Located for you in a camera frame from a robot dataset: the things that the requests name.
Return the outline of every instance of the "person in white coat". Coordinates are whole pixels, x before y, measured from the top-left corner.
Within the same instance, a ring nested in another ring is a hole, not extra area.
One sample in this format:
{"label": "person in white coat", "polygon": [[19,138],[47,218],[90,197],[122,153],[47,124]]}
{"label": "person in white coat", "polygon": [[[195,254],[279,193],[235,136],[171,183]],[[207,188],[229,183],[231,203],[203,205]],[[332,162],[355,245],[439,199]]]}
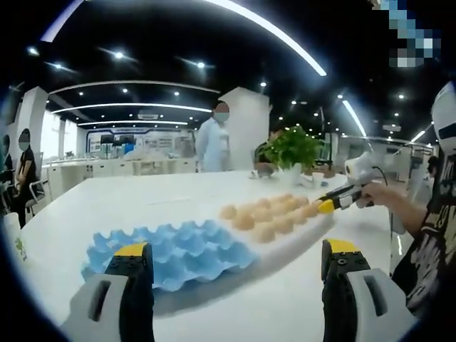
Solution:
{"label": "person in white coat", "polygon": [[228,105],[218,101],[212,109],[212,116],[198,131],[195,148],[202,172],[223,172],[231,169],[229,134],[225,129],[228,118]]}

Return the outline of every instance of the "potted plant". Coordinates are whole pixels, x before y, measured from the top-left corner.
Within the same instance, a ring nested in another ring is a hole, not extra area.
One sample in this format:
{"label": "potted plant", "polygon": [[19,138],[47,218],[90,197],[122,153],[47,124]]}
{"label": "potted plant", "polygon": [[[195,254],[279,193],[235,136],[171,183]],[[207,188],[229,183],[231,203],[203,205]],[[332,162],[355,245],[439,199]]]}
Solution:
{"label": "potted plant", "polygon": [[296,126],[270,140],[260,153],[277,165],[285,178],[296,184],[302,168],[314,166],[319,148],[317,139],[306,134],[301,126]]}

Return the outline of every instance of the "chair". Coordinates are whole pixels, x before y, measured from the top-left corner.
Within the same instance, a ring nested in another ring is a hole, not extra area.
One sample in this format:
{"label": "chair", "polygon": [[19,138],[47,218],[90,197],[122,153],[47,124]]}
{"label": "chair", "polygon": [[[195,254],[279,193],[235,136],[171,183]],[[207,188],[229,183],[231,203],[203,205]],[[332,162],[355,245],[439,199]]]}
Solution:
{"label": "chair", "polygon": [[33,211],[33,206],[38,204],[40,201],[44,200],[45,193],[43,185],[48,182],[48,180],[41,179],[41,166],[43,164],[43,153],[35,153],[35,165],[36,165],[36,177],[38,180],[36,182],[32,182],[28,188],[30,189],[32,199],[27,201],[26,209],[27,212],[31,211],[32,216],[35,216],[35,212]]}

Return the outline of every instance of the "white lab coat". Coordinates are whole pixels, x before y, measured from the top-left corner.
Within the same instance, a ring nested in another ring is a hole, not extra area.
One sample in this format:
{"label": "white lab coat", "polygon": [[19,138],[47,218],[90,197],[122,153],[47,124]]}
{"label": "white lab coat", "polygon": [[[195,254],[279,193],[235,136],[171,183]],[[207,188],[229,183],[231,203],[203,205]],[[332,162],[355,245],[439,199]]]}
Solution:
{"label": "white lab coat", "polygon": [[203,172],[222,172],[231,169],[229,134],[214,118],[199,129],[195,148]]}

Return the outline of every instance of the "white cup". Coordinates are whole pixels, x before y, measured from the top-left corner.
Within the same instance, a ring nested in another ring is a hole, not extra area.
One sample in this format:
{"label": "white cup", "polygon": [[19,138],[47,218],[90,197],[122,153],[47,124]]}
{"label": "white cup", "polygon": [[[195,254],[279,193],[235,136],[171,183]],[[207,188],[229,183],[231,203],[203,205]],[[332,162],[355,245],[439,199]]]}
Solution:
{"label": "white cup", "polygon": [[21,238],[21,225],[19,216],[11,212],[3,218],[4,231],[6,233],[6,244],[9,247],[10,255],[15,258],[18,264],[25,264],[27,253]]}

